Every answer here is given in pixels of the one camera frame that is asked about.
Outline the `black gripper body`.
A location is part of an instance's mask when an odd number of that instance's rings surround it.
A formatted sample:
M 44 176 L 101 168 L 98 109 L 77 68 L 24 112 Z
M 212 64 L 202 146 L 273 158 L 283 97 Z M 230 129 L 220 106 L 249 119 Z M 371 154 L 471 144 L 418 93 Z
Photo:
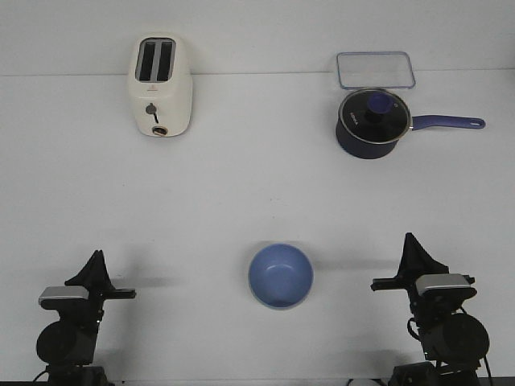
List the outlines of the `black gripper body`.
M 415 288 L 418 278 L 376 278 L 370 287 L 372 291 L 405 290 L 410 301 L 411 313 L 415 318 L 443 318 L 457 311 L 466 300 L 475 296 L 475 289 L 472 287 L 475 278 L 464 276 L 471 284 L 470 288 L 430 290 L 424 296 L 419 296 Z
M 102 289 L 99 287 L 86 287 L 88 299 L 83 309 L 83 317 L 86 322 L 100 322 L 104 316 L 104 303 L 107 300 L 134 299 L 135 289 Z

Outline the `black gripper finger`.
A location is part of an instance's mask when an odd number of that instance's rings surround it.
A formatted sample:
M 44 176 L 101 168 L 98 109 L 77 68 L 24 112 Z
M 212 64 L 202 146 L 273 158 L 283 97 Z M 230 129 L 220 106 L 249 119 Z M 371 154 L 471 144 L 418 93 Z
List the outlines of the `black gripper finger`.
M 412 257 L 414 255 L 414 235 L 411 232 L 406 233 L 402 257 L 398 267 L 398 277 L 400 278 L 410 278 L 413 276 L 413 265 L 412 265 Z
M 436 261 L 419 243 L 414 234 L 411 234 L 412 252 L 411 261 L 413 263 L 412 276 L 421 277 L 426 274 L 445 274 L 449 273 L 449 268 Z
M 108 271 L 107 265 L 105 263 L 105 255 L 102 250 L 100 251 L 100 254 L 101 254 L 101 271 L 102 271 L 102 274 L 101 274 L 102 279 L 101 280 L 103 283 L 103 287 L 104 288 L 113 288 L 114 285 L 111 282 L 109 271 Z
M 103 252 L 95 250 L 80 272 L 64 282 L 66 286 L 80 285 L 85 288 L 100 286 L 103 282 Z

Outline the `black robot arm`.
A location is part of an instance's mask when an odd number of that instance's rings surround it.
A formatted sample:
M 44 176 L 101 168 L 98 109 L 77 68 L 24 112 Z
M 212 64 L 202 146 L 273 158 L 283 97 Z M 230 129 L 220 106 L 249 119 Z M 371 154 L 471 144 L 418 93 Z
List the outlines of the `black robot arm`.
M 105 369 L 93 365 L 104 303 L 135 297 L 134 289 L 113 285 L 101 250 L 94 251 L 80 272 L 63 285 L 45 288 L 38 304 L 59 315 L 36 342 L 36 354 L 47 365 L 46 384 L 111 385 Z
M 463 303 L 477 290 L 475 278 L 451 273 L 422 247 L 413 233 L 405 235 L 398 271 L 375 278 L 371 290 L 405 290 L 412 317 L 409 334 L 422 346 L 425 360 L 396 366 L 389 385 L 479 385 L 477 369 L 490 347 L 484 325 Z

